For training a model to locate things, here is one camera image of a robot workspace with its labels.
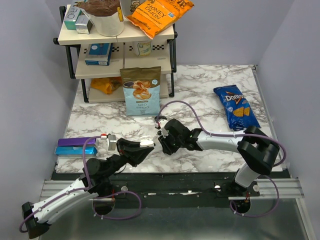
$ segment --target purple box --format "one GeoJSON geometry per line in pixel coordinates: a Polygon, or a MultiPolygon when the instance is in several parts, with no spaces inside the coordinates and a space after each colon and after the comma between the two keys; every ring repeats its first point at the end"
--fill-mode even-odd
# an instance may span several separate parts
{"type": "MultiPolygon", "coordinates": [[[[90,137],[73,137],[73,138],[60,138],[58,140],[58,147],[68,147],[68,146],[72,146],[72,147],[80,147],[83,146],[85,144],[85,141],[88,140],[90,137]]],[[[93,147],[97,147],[97,139],[91,139],[88,143],[87,146],[93,146],[93,147]]]]}

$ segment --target blue doritos bag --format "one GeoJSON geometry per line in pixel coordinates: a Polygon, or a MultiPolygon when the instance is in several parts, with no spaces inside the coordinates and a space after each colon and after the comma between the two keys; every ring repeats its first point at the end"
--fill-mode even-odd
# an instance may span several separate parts
{"type": "Polygon", "coordinates": [[[252,111],[250,104],[244,98],[237,85],[220,86],[213,89],[224,105],[229,128],[238,131],[249,126],[260,125],[252,111]]]}

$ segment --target wooden shelf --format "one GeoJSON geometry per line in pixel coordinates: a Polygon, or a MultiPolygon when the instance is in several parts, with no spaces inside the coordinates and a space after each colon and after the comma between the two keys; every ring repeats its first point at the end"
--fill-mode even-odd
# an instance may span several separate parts
{"type": "Polygon", "coordinates": [[[94,78],[107,78],[119,77],[120,69],[124,67],[124,44],[114,43],[112,45],[112,53],[109,66],[92,66],[86,65],[86,49],[89,45],[81,45],[78,63],[75,71],[76,79],[94,79],[94,78]]]}
{"type": "MultiPolygon", "coordinates": [[[[70,5],[67,5],[66,13],[69,10],[70,5]]],[[[163,42],[167,39],[174,39],[174,28],[172,26],[168,27],[163,32],[159,33],[153,40],[156,42],[163,42]]],[[[124,21],[123,32],[114,37],[108,37],[100,35],[97,32],[95,26],[92,27],[90,34],[79,34],[76,30],[68,30],[66,25],[62,23],[60,34],[58,37],[58,42],[60,45],[76,45],[76,44],[105,44],[105,43],[124,43],[132,41],[146,41],[149,38],[145,33],[140,30],[137,26],[134,26],[128,20],[124,21]]]]}
{"type": "Polygon", "coordinates": [[[170,52],[167,43],[153,45],[149,56],[137,56],[132,50],[132,42],[125,44],[125,68],[152,68],[161,66],[161,74],[171,73],[170,52]]]}
{"type": "MultiPolygon", "coordinates": [[[[161,75],[161,83],[160,83],[160,98],[169,97],[168,91],[168,82],[166,75],[161,75]]],[[[110,102],[119,102],[125,101],[125,94],[123,87],[119,87],[112,94],[105,94],[102,91],[99,91],[94,88],[90,88],[89,92],[89,103],[110,103],[110,102]]]]}

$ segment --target marble table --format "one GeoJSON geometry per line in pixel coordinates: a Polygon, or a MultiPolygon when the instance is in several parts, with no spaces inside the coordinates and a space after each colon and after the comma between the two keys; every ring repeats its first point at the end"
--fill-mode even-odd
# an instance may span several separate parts
{"type": "MultiPolygon", "coordinates": [[[[261,130],[271,136],[269,121],[252,69],[247,65],[178,65],[175,75],[175,97],[162,98],[160,104],[183,100],[194,107],[205,129],[229,132],[231,130],[224,107],[218,96],[213,93],[213,88],[234,84],[249,101],[261,130]]],[[[163,110],[162,115],[168,119],[178,119],[189,129],[199,127],[191,110],[180,103],[169,105],[163,110]]],[[[240,154],[221,150],[179,149],[171,156],[165,155],[157,140],[157,131],[152,117],[126,116],[125,102],[85,103],[79,84],[64,137],[91,137],[101,133],[112,133],[117,138],[139,141],[142,136],[154,136],[154,151],[137,167],[128,165],[124,171],[127,173],[235,172],[245,163],[240,154]]],[[[106,141],[99,141],[98,158],[105,159],[113,153],[107,151],[106,141]]],[[[82,168],[81,158],[59,157],[56,172],[82,173],[82,168]]],[[[282,171],[282,167],[274,167],[273,171],[282,171]]]]}

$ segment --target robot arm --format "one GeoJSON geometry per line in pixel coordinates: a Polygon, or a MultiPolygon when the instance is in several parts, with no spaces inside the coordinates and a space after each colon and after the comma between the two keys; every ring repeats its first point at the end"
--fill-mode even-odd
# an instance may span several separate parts
{"type": "Polygon", "coordinates": [[[119,155],[114,154],[106,160],[90,158],[86,162],[92,184],[90,188],[88,188],[87,177],[83,174],[70,186],[50,198],[34,204],[26,202],[22,205],[24,219],[33,214],[25,222],[30,239],[47,232],[50,225],[77,204],[112,194],[113,186],[109,177],[125,164],[136,167],[154,149],[152,146],[141,147],[140,142],[128,141],[123,138],[116,142],[116,147],[119,155]]]}
{"type": "Polygon", "coordinates": [[[162,120],[158,140],[165,154],[172,155],[179,148],[190,151],[224,150],[240,153],[246,164],[234,176],[233,186],[245,191],[259,175],[269,175],[279,153],[279,146],[274,142],[259,137],[235,137],[235,134],[256,134],[266,136],[255,126],[245,131],[226,132],[230,137],[212,136],[201,128],[189,130],[176,119],[162,120]]]}

